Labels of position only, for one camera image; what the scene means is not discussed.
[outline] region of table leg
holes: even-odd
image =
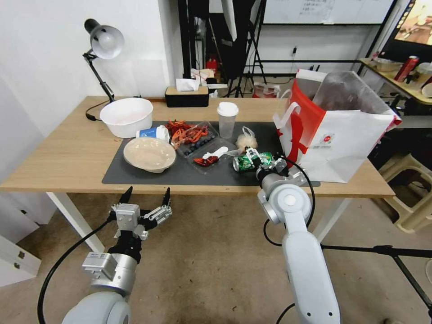
[[[72,227],[78,232],[81,237],[86,236],[92,231],[89,224],[81,215],[78,208],[73,204],[72,200],[66,193],[46,193],[57,208],[62,212],[66,219],[71,223]],[[104,245],[96,235],[92,235],[85,241],[94,252],[103,252]]]
[[[336,198],[312,232],[321,242],[350,204],[352,198]]]

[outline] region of light stand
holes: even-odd
[[[100,86],[109,98],[109,102],[113,102],[114,92],[108,84],[101,79],[99,73],[93,66],[93,60],[96,58],[113,59],[122,51],[125,39],[118,29],[108,25],[100,25],[94,19],[87,19],[84,23],[84,28],[90,34],[91,49],[82,56],[90,65],[94,75],[98,78]]]
[[[417,280],[415,280],[414,276],[405,266],[401,258],[399,256],[407,256],[407,257],[423,257],[423,258],[432,258],[432,250],[417,250],[417,249],[405,249],[405,248],[394,248],[391,245],[377,245],[374,247],[347,247],[347,246],[333,246],[333,245],[324,245],[321,244],[321,248],[328,250],[339,250],[339,251],[358,251],[358,252],[371,252],[377,254],[387,255],[392,257],[396,262],[399,269],[402,271],[404,276],[407,278],[411,286],[413,286],[414,290],[423,301],[423,303],[427,307],[427,313],[432,319],[432,301],[426,295],[424,290],[421,288]]]
[[[113,102],[115,100],[114,99],[114,92],[111,90],[109,85],[101,79],[99,73],[96,71],[95,67],[93,66],[93,60],[96,59],[97,56],[92,54],[91,52],[93,52],[93,50],[90,49],[88,52],[85,52],[82,56],[85,58],[87,63],[90,65],[90,68],[93,71],[94,75],[96,75],[96,77],[98,78],[100,86],[102,87],[102,89],[104,90],[104,92],[107,94],[107,96],[109,98],[109,102]]]

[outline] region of lamp shade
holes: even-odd
[[[100,25],[94,19],[87,19],[84,27],[90,34],[91,49],[97,57],[113,59],[120,54],[125,38],[117,28]]]

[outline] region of white bowl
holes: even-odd
[[[143,98],[125,98],[107,104],[100,119],[117,137],[135,137],[136,132],[148,129],[153,123],[153,105]]]
[[[133,139],[123,149],[123,157],[129,164],[153,173],[161,173],[173,165],[175,154],[170,144],[153,137]]]

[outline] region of plastic bag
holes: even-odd
[[[353,71],[327,74],[313,103],[323,110],[360,110],[371,114],[390,114],[388,106]]]

